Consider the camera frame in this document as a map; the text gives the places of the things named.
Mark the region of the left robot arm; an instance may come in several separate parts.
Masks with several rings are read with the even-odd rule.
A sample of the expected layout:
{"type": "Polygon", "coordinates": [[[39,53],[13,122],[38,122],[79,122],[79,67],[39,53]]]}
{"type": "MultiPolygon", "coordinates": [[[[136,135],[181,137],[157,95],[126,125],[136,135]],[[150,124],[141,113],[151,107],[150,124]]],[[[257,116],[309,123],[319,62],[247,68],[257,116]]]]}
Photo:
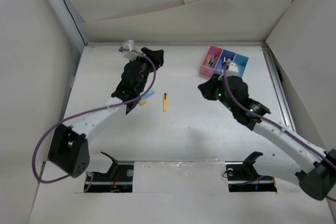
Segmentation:
{"type": "Polygon", "coordinates": [[[88,116],[77,123],[66,126],[59,124],[54,131],[48,160],[68,176],[79,177],[84,172],[99,173],[105,180],[117,175],[118,162],[111,155],[101,152],[90,155],[89,145],[112,122],[129,114],[148,92],[145,89],[150,73],[156,73],[164,64],[164,50],[134,49],[135,55],[125,66],[121,81],[105,106],[93,109],[88,116]]]}

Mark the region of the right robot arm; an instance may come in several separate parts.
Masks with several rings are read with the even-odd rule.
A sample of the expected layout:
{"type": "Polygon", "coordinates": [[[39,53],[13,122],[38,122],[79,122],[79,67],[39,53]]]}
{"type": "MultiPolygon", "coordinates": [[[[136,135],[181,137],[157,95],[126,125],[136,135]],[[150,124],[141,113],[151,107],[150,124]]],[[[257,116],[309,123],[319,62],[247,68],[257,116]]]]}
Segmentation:
{"type": "Polygon", "coordinates": [[[299,186],[315,200],[327,198],[335,186],[335,150],[327,152],[266,118],[270,110],[249,97],[248,86],[241,77],[214,74],[208,81],[198,85],[198,89],[204,99],[219,101],[239,124],[266,138],[292,159],[290,162],[280,161],[272,154],[252,152],[243,160],[241,173],[246,178],[242,186],[269,176],[299,186]]]}

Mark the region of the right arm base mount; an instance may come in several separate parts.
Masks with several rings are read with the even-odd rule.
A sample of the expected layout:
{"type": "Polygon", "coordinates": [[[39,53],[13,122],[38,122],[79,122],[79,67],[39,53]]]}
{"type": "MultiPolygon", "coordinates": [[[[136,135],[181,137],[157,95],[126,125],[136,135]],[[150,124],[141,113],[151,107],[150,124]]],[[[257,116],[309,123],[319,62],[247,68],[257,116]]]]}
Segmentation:
{"type": "Polygon", "coordinates": [[[230,193],[277,192],[275,179],[259,175],[253,167],[261,152],[252,152],[243,161],[225,162],[222,178],[227,180],[230,193]]]}

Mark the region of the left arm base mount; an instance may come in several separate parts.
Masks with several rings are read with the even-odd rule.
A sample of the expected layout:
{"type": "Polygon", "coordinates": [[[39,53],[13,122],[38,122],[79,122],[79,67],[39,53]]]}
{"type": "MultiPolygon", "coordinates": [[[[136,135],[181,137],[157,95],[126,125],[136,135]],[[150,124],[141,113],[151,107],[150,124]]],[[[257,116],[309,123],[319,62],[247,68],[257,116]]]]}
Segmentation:
{"type": "Polygon", "coordinates": [[[90,159],[86,170],[85,193],[131,193],[134,161],[118,161],[101,152],[90,159]]]}

